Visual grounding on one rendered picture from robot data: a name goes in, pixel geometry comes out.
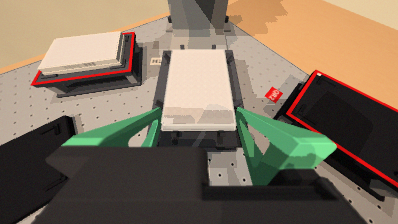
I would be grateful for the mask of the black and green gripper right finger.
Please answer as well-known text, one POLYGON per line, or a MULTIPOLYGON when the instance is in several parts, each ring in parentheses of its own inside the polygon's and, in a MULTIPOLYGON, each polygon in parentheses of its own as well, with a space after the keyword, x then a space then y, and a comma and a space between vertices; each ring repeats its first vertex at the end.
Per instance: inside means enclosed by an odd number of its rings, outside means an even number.
POLYGON ((267 186, 282 169, 313 169, 328 157, 337 145, 323 134, 258 115, 241 107, 236 124, 253 186, 267 186), (269 139, 263 155, 246 126, 269 139))

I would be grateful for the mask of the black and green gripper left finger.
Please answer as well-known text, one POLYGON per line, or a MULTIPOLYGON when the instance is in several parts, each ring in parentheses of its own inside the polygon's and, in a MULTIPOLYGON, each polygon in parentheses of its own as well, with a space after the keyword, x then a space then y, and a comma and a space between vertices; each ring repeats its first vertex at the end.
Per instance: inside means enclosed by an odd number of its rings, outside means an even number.
POLYGON ((138 116, 74 135, 63 145, 129 147, 130 138, 153 122, 141 147, 156 147, 162 124, 161 118, 162 111, 158 107, 138 116))

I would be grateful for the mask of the grey slotted rack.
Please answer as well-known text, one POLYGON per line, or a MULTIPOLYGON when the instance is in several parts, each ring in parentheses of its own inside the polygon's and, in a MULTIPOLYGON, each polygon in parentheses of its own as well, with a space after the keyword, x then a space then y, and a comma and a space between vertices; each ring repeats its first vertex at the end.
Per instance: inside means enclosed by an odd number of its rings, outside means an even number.
POLYGON ((229 0, 168 0, 173 26, 170 50, 225 49, 224 23, 229 0))

